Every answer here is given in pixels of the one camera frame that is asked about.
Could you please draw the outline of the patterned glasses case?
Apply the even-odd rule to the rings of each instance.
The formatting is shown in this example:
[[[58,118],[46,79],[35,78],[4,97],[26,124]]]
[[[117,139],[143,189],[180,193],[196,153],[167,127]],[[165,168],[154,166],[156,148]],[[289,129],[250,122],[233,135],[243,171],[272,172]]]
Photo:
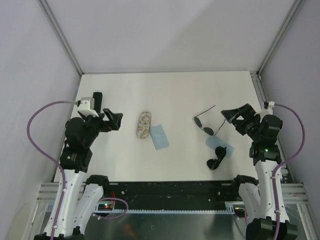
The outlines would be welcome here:
[[[136,136],[145,139],[150,134],[152,114],[149,111],[142,112],[138,117]]]

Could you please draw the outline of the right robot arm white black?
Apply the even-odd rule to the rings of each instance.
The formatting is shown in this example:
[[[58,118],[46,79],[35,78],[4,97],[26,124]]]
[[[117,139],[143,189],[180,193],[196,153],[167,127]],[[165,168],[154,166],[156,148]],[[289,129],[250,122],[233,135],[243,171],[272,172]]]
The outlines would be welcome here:
[[[283,122],[273,114],[274,106],[274,102],[265,102],[265,109],[256,112],[247,103],[221,111],[237,132],[252,139],[249,157],[257,178],[237,175],[230,188],[231,196],[244,203],[247,240],[295,240],[298,237],[298,228],[290,223],[283,200],[282,159],[276,144]]]

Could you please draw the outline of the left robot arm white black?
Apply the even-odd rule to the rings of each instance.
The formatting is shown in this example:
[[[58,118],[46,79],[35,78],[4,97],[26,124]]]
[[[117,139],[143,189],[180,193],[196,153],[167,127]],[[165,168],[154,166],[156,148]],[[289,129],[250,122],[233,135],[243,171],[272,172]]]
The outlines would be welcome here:
[[[43,233],[34,236],[36,240],[83,240],[96,204],[111,193],[107,176],[86,177],[93,155],[90,147],[99,133],[118,131],[123,114],[108,108],[102,113],[92,111],[85,115],[81,110],[78,113],[78,117],[65,124],[57,196],[50,219]]]

